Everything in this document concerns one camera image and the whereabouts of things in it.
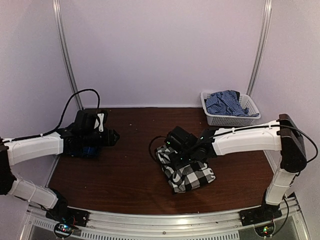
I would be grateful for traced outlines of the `blue plaid shirt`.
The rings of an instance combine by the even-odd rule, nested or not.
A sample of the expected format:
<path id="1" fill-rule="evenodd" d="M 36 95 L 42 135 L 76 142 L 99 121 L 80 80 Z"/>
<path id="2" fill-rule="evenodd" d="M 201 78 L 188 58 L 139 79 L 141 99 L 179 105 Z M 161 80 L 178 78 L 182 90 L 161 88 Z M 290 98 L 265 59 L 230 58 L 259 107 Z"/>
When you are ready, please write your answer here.
<path id="1" fill-rule="evenodd" d="M 63 154 L 75 158 L 93 159 L 97 158 L 100 154 L 101 147 L 99 146 L 84 146 L 80 148 L 66 148 L 63 149 Z"/>

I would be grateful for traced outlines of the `black white checked shirt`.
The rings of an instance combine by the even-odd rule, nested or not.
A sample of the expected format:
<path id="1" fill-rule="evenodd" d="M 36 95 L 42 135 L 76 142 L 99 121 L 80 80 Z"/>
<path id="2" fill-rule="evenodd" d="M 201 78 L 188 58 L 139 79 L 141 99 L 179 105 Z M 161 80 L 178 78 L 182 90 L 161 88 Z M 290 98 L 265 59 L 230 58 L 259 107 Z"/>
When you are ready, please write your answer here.
<path id="1" fill-rule="evenodd" d="M 171 187 L 172 194 L 182 194 L 206 186 L 216 180 L 213 170 L 208 163 L 196 161 L 183 168 L 175 170 L 169 159 L 169 154 L 175 151 L 165 145 L 158 147 L 154 153 L 160 163 L 165 179 Z"/>

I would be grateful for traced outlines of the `white plastic laundry basket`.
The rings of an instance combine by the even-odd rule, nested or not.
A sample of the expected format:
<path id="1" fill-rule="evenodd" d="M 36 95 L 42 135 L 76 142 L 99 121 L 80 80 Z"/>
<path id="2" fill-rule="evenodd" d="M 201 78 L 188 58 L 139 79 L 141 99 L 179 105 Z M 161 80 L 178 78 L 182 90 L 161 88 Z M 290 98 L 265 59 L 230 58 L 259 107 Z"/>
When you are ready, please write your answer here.
<path id="1" fill-rule="evenodd" d="M 249 95 L 239 94 L 239 104 L 243 109 L 248 108 L 249 116 L 234 116 L 234 115 L 216 115 L 209 114 L 206 108 L 206 101 L 211 96 L 208 91 L 200 93 L 200 100 L 204 114 L 206 116 L 207 124 L 210 126 L 224 126 L 224 127 L 245 127 L 253 125 L 261 118 L 259 109 Z"/>

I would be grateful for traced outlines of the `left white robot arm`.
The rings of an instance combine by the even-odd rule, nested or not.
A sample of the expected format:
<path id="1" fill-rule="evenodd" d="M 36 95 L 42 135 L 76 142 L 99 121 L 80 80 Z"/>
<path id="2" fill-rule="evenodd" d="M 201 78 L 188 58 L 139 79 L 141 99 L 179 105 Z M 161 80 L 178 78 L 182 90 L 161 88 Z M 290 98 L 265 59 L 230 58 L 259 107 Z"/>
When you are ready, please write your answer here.
<path id="1" fill-rule="evenodd" d="M 7 138 L 0 141 L 0 193 L 36 203 L 52 211 L 61 222 L 72 218 L 67 201 L 58 192 L 12 173 L 11 167 L 24 161 L 50 156 L 69 155 L 95 158 L 102 147 L 113 147 L 120 139 L 114 129 L 105 128 L 108 113 L 79 110 L 75 120 L 65 128 L 58 127 L 37 136 Z"/>

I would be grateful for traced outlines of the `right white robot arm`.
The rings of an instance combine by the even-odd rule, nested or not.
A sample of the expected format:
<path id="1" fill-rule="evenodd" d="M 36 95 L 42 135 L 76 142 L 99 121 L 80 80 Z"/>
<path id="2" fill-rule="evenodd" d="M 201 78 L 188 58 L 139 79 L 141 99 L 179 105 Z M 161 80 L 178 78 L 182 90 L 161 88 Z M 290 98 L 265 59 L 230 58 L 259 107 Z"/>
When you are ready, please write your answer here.
<path id="1" fill-rule="evenodd" d="M 205 129 L 199 137 L 176 126 L 165 138 L 175 169 L 196 161 L 205 162 L 232 153 L 279 151 L 281 161 L 265 191 L 264 204 L 256 210 L 259 220 L 268 220 L 275 212 L 296 174 L 307 166 L 304 135 L 288 114 L 268 123 L 238 128 Z"/>

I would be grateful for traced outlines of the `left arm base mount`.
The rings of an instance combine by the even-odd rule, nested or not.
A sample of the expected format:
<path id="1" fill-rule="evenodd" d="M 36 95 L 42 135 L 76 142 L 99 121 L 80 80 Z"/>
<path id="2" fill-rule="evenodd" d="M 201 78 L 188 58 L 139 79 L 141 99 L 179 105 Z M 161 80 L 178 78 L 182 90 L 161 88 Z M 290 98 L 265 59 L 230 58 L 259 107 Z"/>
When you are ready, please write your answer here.
<path id="1" fill-rule="evenodd" d="M 46 212 L 45 217 L 55 220 L 56 222 L 66 223 L 67 225 L 86 227 L 89 219 L 89 212 L 69 207 L 66 216 L 60 217 L 50 209 Z"/>

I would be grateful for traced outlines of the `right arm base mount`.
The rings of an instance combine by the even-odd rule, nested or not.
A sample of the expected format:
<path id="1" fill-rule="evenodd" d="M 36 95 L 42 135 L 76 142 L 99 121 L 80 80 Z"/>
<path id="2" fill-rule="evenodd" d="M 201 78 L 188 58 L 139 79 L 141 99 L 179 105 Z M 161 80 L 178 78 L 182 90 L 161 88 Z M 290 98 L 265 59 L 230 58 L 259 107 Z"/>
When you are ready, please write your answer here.
<path id="1" fill-rule="evenodd" d="M 239 212 L 242 226 L 256 225 L 269 222 L 282 216 L 282 211 L 272 209 L 262 209 L 260 207 L 241 210 Z"/>

